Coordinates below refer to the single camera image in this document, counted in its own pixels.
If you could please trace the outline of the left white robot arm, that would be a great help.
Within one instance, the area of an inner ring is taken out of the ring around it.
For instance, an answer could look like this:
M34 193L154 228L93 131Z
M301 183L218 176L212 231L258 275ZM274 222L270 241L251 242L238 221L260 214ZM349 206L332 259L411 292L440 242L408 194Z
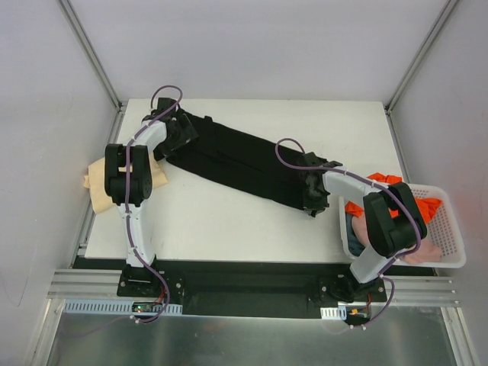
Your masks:
M146 212L153 192L150 159L158 162L173 157L196 139L195 128L182 115L160 120L146 118L127 143L106 146L104 190L123 221L129 266L144 268L156 259Z

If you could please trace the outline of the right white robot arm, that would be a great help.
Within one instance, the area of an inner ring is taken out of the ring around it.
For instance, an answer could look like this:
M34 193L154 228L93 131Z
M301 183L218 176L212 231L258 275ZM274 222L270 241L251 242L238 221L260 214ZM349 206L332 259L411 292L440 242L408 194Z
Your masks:
M349 267L343 281L350 300L361 300L371 290L370 282L381 276L399 254L419 249L427 227L408 184L379 183L341 167L303 167L318 172L321 187L363 208L370 245Z

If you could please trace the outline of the black t shirt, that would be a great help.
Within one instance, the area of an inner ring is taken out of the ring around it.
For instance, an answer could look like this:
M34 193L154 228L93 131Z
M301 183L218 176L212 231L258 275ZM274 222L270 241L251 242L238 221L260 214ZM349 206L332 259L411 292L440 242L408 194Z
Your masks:
M167 162L214 183L303 210L300 173L304 171L281 163L273 142L234 130L208 116L182 109L177 114L182 112L190 118L198 138L168 157Z

